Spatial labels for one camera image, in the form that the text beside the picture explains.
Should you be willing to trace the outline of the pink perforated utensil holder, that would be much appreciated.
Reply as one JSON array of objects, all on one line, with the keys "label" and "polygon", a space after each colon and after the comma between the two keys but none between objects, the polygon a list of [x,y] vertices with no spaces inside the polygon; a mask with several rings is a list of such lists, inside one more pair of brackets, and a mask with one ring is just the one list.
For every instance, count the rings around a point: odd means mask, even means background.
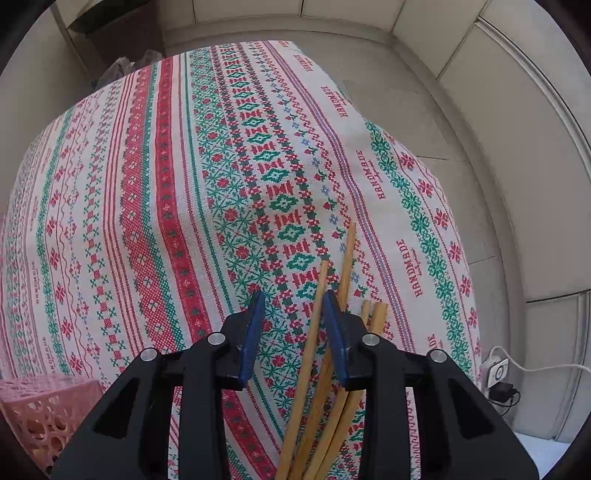
[{"label": "pink perforated utensil holder", "polygon": [[1,413],[30,459],[45,474],[101,398],[95,379],[61,374],[1,382]]}]

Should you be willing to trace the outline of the bamboo chopstick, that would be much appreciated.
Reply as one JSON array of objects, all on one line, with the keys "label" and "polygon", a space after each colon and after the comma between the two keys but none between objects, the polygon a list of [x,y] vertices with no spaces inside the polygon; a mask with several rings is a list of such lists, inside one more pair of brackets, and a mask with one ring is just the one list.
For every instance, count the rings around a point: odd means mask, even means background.
[{"label": "bamboo chopstick", "polygon": [[315,291],[314,306],[311,311],[310,326],[308,326],[307,341],[304,346],[303,358],[301,359],[301,369],[298,373],[297,388],[294,393],[293,408],[290,412],[290,421],[287,423],[287,431],[283,438],[283,448],[280,452],[280,462],[276,470],[276,479],[287,479],[290,473],[290,464],[293,461],[294,449],[297,443],[298,429],[300,429],[301,416],[304,412],[305,396],[308,392],[308,383],[311,377],[311,366],[315,357],[315,342],[318,339],[318,327],[320,327],[322,295],[325,293],[325,283],[327,282],[329,261],[322,260],[320,275],[318,275],[318,286]]},{"label": "bamboo chopstick", "polygon": [[335,459],[339,456],[342,443],[348,436],[349,425],[355,417],[356,407],[361,399],[360,394],[349,394],[346,390],[339,390],[335,397],[335,403],[332,404],[329,420],[322,430],[320,440],[318,440],[318,445],[312,449],[331,385],[332,356],[328,351],[322,360],[320,377],[318,377],[317,388],[315,388],[315,395],[311,402],[308,422],[305,424],[304,435],[294,461],[293,474],[296,474],[297,466],[304,468],[301,471],[302,479],[325,479]]},{"label": "bamboo chopstick", "polygon": [[[339,280],[338,301],[339,306],[346,308],[348,302],[349,283],[351,282],[351,274],[353,268],[353,249],[356,241],[356,223],[349,222],[348,238],[346,239],[346,252],[344,261],[342,261],[342,273]],[[290,471],[290,479],[315,479],[318,469],[322,465],[322,460],[325,458],[325,452],[328,450],[329,444],[332,441],[332,436],[335,434],[335,429],[339,423],[339,417],[344,410],[346,394],[344,391],[339,391],[335,397],[335,403],[332,405],[332,410],[329,413],[328,422],[318,439],[318,445],[315,451],[311,451],[315,436],[317,436],[318,425],[324,414],[325,402],[332,391],[332,374],[334,374],[334,362],[332,361],[332,353],[327,350],[325,358],[322,360],[322,367],[320,375],[318,376],[317,388],[315,388],[315,396],[311,402],[311,409],[308,412],[308,421],[305,424],[304,434],[301,436],[300,447],[297,449],[297,455],[294,458],[294,465]]]},{"label": "bamboo chopstick", "polygon": [[[374,306],[372,313],[372,319],[370,319],[370,333],[381,335],[384,330],[384,323],[386,321],[388,311],[388,305],[383,302],[377,302]],[[339,423],[335,434],[332,436],[332,441],[329,444],[328,450],[325,452],[325,458],[322,460],[322,465],[318,469],[318,473],[315,475],[316,479],[325,479],[329,469],[332,467],[332,463],[339,456],[339,449],[342,447],[342,443],[346,441],[349,432],[349,426],[353,422],[356,410],[359,408],[359,404],[362,400],[362,391],[353,391],[349,393],[346,398],[346,403],[342,415],[339,417]]]}]

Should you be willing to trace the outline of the white power adapter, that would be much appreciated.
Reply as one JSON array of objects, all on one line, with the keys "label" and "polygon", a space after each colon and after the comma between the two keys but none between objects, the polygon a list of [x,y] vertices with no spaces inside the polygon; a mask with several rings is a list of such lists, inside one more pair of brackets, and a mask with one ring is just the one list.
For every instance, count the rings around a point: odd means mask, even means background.
[{"label": "white power adapter", "polygon": [[509,370],[509,360],[501,358],[497,355],[492,355],[485,360],[481,365],[482,387],[484,390],[489,390],[494,385],[502,382]]}]

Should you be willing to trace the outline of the patterned striped tablecloth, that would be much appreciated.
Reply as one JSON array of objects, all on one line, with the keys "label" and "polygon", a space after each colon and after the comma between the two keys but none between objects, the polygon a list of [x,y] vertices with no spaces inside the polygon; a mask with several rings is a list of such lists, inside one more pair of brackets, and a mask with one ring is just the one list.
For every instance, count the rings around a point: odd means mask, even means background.
[{"label": "patterned striped tablecloth", "polygon": [[249,385],[226,397],[235,479],[276,474],[318,274],[385,337],[473,381],[468,261],[428,167],[294,43],[164,59],[89,95],[30,144],[1,227],[1,374],[110,386],[143,349],[190,347],[266,293]]}]

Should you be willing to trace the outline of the clear plastic floor bag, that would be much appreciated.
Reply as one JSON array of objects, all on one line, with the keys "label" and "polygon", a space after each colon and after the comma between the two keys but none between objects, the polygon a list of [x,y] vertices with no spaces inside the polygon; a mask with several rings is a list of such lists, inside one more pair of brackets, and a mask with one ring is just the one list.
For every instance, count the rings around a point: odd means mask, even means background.
[{"label": "clear plastic floor bag", "polygon": [[146,66],[152,65],[163,59],[160,52],[147,50],[137,61],[131,61],[127,57],[117,58],[101,75],[96,82],[94,89],[99,90],[123,77]]}]

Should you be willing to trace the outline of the dark trash bin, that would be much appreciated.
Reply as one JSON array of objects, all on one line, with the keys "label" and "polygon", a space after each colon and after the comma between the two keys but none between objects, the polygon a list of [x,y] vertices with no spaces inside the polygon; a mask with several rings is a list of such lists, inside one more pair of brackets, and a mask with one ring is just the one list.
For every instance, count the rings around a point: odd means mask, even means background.
[{"label": "dark trash bin", "polygon": [[135,61],[147,51],[164,53],[156,1],[89,1],[68,28],[89,40],[107,66],[119,57]]}]

